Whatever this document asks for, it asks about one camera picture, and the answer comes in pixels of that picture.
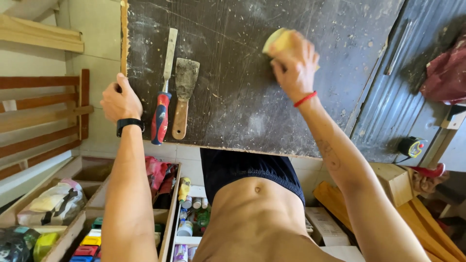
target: person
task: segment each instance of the person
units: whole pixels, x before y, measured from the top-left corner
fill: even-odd
[[[314,92],[319,55],[298,32],[293,47],[271,54],[277,82],[294,103]],[[142,106],[123,74],[104,92],[107,119],[140,119]],[[367,262],[430,261],[388,200],[369,163],[330,118],[319,97],[298,106],[323,161],[343,193],[357,242]],[[123,128],[106,196],[103,262],[156,261],[151,193],[141,130]],[[200,149],[210,223],[194,262],[341,261],[321,251],[305,228],[304,197],[287,157]]]

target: navy blue shorts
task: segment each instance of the navy blue shorts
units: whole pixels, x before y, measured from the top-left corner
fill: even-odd
[[[209,203],[219,189],[241,178],[272,180],[295,193],[305,206],[304,195],[288,157],[201,148],[202,173]]]

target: tape measure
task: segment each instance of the tape measure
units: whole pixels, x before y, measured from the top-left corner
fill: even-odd
[[[401,140],[398,144],[398,151],[409,158],[416,158],[422,153],[427,140],[417,137],[408,137]]]

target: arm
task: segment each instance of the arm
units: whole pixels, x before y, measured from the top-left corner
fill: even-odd
[[[299,33],[293,48],[276,52],[271,64],[278,83],[296,103],[313,92],[319,55]],[[378,179],[359,150],[313,97],[298,107],[342,191],[349,220],[366,261],[430,261],[414,233],[388,200]]]
[[[100,104],[105,117],[140,119],[142,105],[123,74],[117,76],[122,93],[112,83]],[[120,147],[110,174],[102,225],[102,260],[112,262],[156,261],[151,192],[147,181],[141,128],[123,128]]]

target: sanding sponge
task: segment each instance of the sanding sponge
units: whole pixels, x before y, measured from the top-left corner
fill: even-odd
[[[277,31],[275,31],[273,34],[269,36],[269,38],[265,42],[262,52],[272,57],[270,55],[270,47],[272,46],[272,44],[275,46],[275,50],[277,52],[286,50],[288,48],[292,48],[293,44],[291,42],[291,32],[291,30],[288,30],[286,28],[280,28]]]

